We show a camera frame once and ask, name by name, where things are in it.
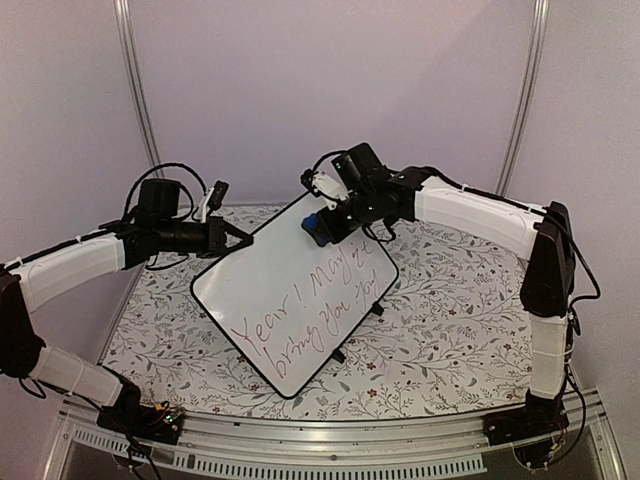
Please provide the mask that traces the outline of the blue whiteboard eraser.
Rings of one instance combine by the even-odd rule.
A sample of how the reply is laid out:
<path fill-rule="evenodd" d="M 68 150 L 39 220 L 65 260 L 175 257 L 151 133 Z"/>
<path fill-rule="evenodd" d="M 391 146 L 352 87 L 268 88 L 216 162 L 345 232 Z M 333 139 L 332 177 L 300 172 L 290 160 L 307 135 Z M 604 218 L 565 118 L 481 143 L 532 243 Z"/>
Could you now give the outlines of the blue whiteboard eraser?
<path fill-rule="evenodd" d="M 317 213 L 312 213 L 308 217 L 304 218 L 301 223 L 301 227 L 311 236 L 319 247 L 324 247 L 328 243 Z"/>

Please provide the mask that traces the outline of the white whiteboard black frame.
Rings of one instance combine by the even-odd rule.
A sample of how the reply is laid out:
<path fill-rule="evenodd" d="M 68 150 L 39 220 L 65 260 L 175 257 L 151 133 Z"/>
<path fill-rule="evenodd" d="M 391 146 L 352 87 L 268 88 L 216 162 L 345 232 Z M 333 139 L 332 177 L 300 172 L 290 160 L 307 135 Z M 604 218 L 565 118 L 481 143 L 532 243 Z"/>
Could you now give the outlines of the white whiteboard black frame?
<path fill-rule="evenodd" d="M 256 372 L 295 397 L 390 290 L 399 269 L 361 231 L 318 246 L 301 226 L 323 202 L 304 194 L 257 228 L 251 246 L 192 281 L 192 296 Z"/>

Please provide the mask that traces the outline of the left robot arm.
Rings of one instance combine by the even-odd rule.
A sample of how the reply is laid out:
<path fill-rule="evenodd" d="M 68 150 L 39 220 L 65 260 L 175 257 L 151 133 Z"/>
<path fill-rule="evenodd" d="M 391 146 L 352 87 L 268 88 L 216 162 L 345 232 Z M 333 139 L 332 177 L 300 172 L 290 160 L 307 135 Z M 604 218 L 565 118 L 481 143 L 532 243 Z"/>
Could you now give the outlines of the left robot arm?
<path fill-rule="evenodd" d="M 1 267 L 1 372 L 82 397 L 108 410 L 128 434 L 148 426 L 140 389 L 123 376 L 93 365 L 36 334 L 31 314 L 49 301 L 101 276 L 145 264 L 160 253 L 218 258 L 249 247 L 251 234 L 216 215 L 228 190 L 218 181 L 201 188 L 186 213 L 179 199 L 189 190 L 158 178 L 155 166 L 129 190 L 120 218 L 96 230 Z"/>

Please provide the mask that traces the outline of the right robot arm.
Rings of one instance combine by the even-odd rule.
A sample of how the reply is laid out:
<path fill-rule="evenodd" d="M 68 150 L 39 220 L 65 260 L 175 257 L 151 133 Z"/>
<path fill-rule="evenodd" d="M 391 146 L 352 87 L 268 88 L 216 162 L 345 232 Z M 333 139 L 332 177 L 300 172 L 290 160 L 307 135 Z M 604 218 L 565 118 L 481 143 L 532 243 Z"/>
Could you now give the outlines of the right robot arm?
<path fill-rule="evenodd" d="M 368 143 L 326 154 L 336 178 L 318 164 L 301 176 L 305 189 L 325 206 L 302 223 L 316 244 L 339 244 L 380 221 L 447 226 L 495 243 L 527 264 L 520 301 L 532 328 L 529 393 L 537 397 L 517 415 L 517 427 L 537 436 L 552 424 L 557 398 L 568 380 L 571 335 L 579 332 L 576 303 L 597 300 L 601 290 L 575 296 L 575 269 L 587 264 L 573 238 L 568 209 L 559 202 L 524 204 L 459 184 L 438 169 L 409 166 L 393 171 Z"/>

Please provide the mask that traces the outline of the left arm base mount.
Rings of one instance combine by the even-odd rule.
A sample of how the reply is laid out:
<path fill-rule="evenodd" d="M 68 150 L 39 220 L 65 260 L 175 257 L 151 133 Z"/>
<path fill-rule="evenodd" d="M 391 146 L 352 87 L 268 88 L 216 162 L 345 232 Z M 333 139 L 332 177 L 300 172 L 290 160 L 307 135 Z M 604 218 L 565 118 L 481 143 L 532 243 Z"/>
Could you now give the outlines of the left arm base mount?
<path fill-rule="evenodd" d="M 138 397 L 119 398 L 113 406 L 102 407 L 97 425 L 136 439 L 176 445 L 184 424 L 184 409 L 168 402 L 142 405 Z"/>

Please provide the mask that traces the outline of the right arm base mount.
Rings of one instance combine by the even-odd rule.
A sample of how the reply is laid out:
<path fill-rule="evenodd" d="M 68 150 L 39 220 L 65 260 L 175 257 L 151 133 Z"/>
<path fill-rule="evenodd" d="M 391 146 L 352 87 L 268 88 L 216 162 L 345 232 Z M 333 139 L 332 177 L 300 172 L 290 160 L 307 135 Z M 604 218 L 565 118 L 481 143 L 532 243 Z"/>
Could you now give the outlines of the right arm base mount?
<path fill-rule="evenodd" d="M 513 445 L 518 463 L 531 470 L 547 468 L 564 441 L 569 419 L 561 400 L 527 397 L 519 408 L 482 417 L 483 434 L 491 446 Z"/>

